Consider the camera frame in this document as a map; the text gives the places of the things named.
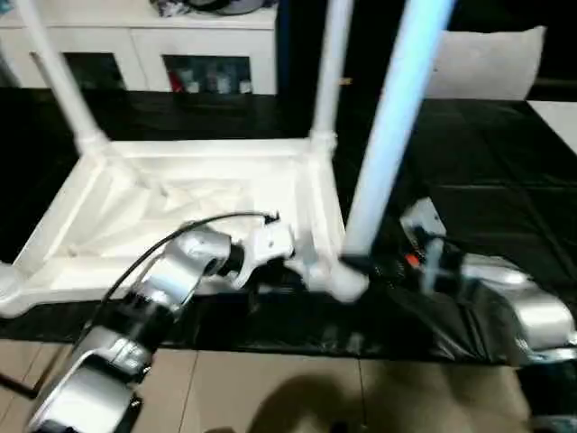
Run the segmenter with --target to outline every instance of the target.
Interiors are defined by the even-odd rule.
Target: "black plastic sheet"
[[[12,261],[50,203],[76,156],[49,92],[2,90],[10,106],[5,134],[21,136],[10,163],[25,176],[0,216],[0,257]],[[306,136],[310,107],[275,97],[203,97],[146,92],[87,93],[96,119],[115,140],[284,138]],[[334,156],[348,214],[375,100],[343,95]],[[26,119],[25,130],[20,122]],[[398,250],[398,217],[430,196],[448,235],[474,253],[503,255],[532,273],[577,312],[575,263],[577,159],[526,103],[426,101],[413,132],[373,254]],[[39,306],[5,320],[0,336],[72,341],[94,303]],[[247,294],[197,298],[166,345],[389,359],[499,364],[499,344],[467,328],[463,308],[424,299],[414,287],[375,282],[355,304],[325,295]]]

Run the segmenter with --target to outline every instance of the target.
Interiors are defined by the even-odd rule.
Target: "glass cabinet door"
[[[35,52],[31,55],[42,77],[48,83],[48,75],[38,55]],[[111,52],[65,52],[63,56],[80,88],[126,90],[123,76]]]
[[[252,93],[248,57],[163,55],[162,59],[173,92]]]

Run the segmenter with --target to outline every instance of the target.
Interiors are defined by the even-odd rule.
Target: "beige floor tile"
[[[24,377],[23,381],[27,385],[33,386],[38,381],[42,372],[45,370],[45,367],[49,364],[52,356],[59,347],[59,345],[41,345],[41,349],[34,359],[30,371]],[[59,366],[57,365],[53,372],[56,373],[58,369]],[[31,409],[32,401],[19,395],[14,395],[4,418],[0,423],[0,431],[2,431],[2,433],[22,433]]]
[[[201,352],[180,433],[328,433],[335,422],[362,422],[356,360]]]
[[[515,372],[502,367],[362,361],[369,431],[528,431]]]
[[[144,408],[133,433],[178,433],[197,360],[195,351],[160,350],[138,393]]]
[[[31,368],[40,347],[40,343],[0,341],[0,372],[15,380],[22,380]],[[5,416],[14,395],[13,392],[0,388],[0,421]]]
[[[43,345],[25,382],[35,384],[48,364],[57,345]],[[144,409],[133,433],[178,433],[196,361],[196,352],[160,350],[154,366],[138,393],[144,398]],[[16,396],[0,424],[2,433],[22,433],[32,403]]]

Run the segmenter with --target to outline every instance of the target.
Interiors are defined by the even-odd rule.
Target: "black cable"
[[[179,237],[180,235],[186,232],[189,232],[190,230],[194,230],[195,228],[199,228],[200,226],[204,226],[205,224],[213,223],[221,219],[234,218],[234,217],[263,217],[265,223],[269,223],[271,221],[279,219],[277,216],[272,216],[271,214],[267,214],[264,212],[232,212],[228,214],[210,216],[208,218],[199,219],[198,221],[192,221],[190,223],[186,223],[185,225],[178,228],[174,232],[163,237],[156,244],[154,244],[148,250],[146,250],[138,259],[136,259],[134,263],[131,264],[126,271],[124,271],[124,273],[118,278],[118,280],[116,280],[116,282],[112,285],[112,287],[108,289],[105,296],[100,300],[100,303],[96,307],[96,310],[92,318],[84,326],[84,329],[80,333],[80,336],[78,337],[76,343],[73,346],[73,350],[76,347],[78,347],[78,343],[82,341],[82,339],[94,327],[94,324],[100,319],[100,316],[102,315],[102,312],[104,311],[106,304],[113,297],[114,293],[120,288],[124,280],[126,280],[154,252],[156,252],[159,248],[161,248],[169,241]]]

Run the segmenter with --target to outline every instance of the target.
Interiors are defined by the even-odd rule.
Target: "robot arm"
[[[259,228],[243,244],[207,226],[173,239],[113,313],[79,341],[39,395],[26,431],[131,431],[142,406],[135,387],[200,281],[221,275],[241,288],[258,266],[293,253],[290,229],[280,221]]]

